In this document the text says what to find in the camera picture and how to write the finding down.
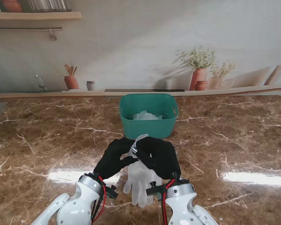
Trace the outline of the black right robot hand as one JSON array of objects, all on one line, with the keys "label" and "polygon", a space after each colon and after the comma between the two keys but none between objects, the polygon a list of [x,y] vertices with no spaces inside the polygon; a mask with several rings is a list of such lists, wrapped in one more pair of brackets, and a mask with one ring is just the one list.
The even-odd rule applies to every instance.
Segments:
[{"label": "black right robot hand", "polygon": [[163,180],[179,179],[180,166],[174,146],[165,140],[145,137],[136,142],[135,155]]}]

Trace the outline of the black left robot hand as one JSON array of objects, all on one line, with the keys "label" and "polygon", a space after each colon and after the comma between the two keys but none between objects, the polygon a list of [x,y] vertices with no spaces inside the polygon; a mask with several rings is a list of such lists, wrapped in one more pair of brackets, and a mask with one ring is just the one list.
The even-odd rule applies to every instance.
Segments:
[{"label": "black left robot hand", "polygon": [[134,140],[121,138],[113,140],[105,150],[102,158],[93,170],[94,174],[98,174],[103,180],[117,174],[121,169],[138,161],[137,158],[127,156],[120,159],[123,154],[129,152]]}]

